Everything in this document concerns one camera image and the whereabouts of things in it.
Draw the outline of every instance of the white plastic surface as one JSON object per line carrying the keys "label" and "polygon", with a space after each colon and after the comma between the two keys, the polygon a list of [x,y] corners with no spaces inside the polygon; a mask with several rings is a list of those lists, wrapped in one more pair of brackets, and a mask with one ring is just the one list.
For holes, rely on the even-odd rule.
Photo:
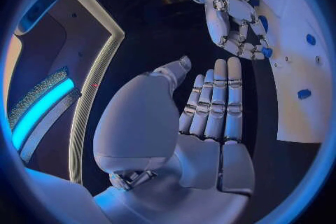
{"label": "white plastic surface", "polygon": [[[277,138],[322,142],[329,126],[332,85],[319,22],[305,0],[260,0],[256,10],[266,16],[267,36],[274,45],[270,63],[278,98]],[[306,41],[307,34],[315,37],[316,45]],[[311,96],[298,99],[297,92],[302,89],[309,89]]]}

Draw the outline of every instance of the blue light strip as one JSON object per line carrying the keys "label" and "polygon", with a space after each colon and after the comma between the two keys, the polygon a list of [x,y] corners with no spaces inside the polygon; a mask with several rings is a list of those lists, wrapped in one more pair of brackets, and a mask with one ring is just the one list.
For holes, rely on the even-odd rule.
{"label": "blue light strip", "polygon": [[13,131],[12,141],[17,150],[20,149],[29,131],[38,122],[41,116],[73,88],[73,81],[68,78],[49,91],[28,110],[23,118],[16,124]]}

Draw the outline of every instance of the blue led light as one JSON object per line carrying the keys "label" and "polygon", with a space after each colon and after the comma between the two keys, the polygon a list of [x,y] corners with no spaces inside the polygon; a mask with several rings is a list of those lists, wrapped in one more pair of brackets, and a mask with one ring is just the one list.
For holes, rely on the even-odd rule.
{"label": "blue led light", "polygon": [[17,150],[21,147],[27,134],[35,123],[38,122],[41,116],[43,116],[46,111],[48,111],[59,99],[61,99],[73,88],[73,81],[68,78],[49,91],[38,102],[36,102],[31,109],[28,110],[19,123],[17,123],[13,131],[12,141]]}

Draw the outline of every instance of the robotic arm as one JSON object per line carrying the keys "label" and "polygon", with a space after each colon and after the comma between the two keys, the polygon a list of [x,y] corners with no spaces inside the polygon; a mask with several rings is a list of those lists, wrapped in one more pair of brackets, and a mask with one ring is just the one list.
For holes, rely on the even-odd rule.
{"label": "robotic arm", "polygon": [[[205,4],[206,20],[212,41],[228,52],[250,60],[270,58],[272,48],[262,22],[249,0],[193,0]],[[229,16],[239,25],[239,32],[230,31]],[[260,44],[246,43],[249,26]]]}

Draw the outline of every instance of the curved frame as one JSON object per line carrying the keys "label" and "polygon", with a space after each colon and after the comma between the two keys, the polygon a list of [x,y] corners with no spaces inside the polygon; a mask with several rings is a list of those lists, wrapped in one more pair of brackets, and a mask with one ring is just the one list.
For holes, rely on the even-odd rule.
{"label": "curved frame", "polygon": [[[335,36],[332,34],[328,25],[332,25],[330,17],[324,17],[323,14],[329,15],[328,5],[325,0],[308,0],[311,3],[311,8],[315,16],[320,21],[320,25],[328,44],[330,65],[335,72]],[[0,27],[0,44],[1,59],[0,59],[0,73],[3,76],[4,63],[8,51],[8,45],[12,33],[18,24],[25,7],[29,4],[29,0],[4,0],[4,5],[0,9],[0,19],[5,22]],[[333,76],[333,94],[336,94],[336,76]],[[333,100],[332,119],[336,118],[336,101]],[[0,144],[1,151],[1,168],[0,173],[11,184],[11,187],[16,191],[16,197],[24,202],[24,205],[40,220],[48,223],[70,222],[61,212],[55,208],[46,208],[42,203],[40,197],[42,196],[39,188],[33,184],[20,157],[15,150],[11,141],[11,130],[5,116],[3,108],[3,97],[0,97],[0,122],[1,122],[1,136]],[[336,154],[336,120],[330,121],[330,133],[326,136],[325,141],[321,145],[319,153],[307,172],[299,186],[291,193],[285,201],[283,201],[273,212],[264,217],[260,223],[287,223],[294,220],[308,205],[309,202],[318,193],[325,179],[330,172]]]}

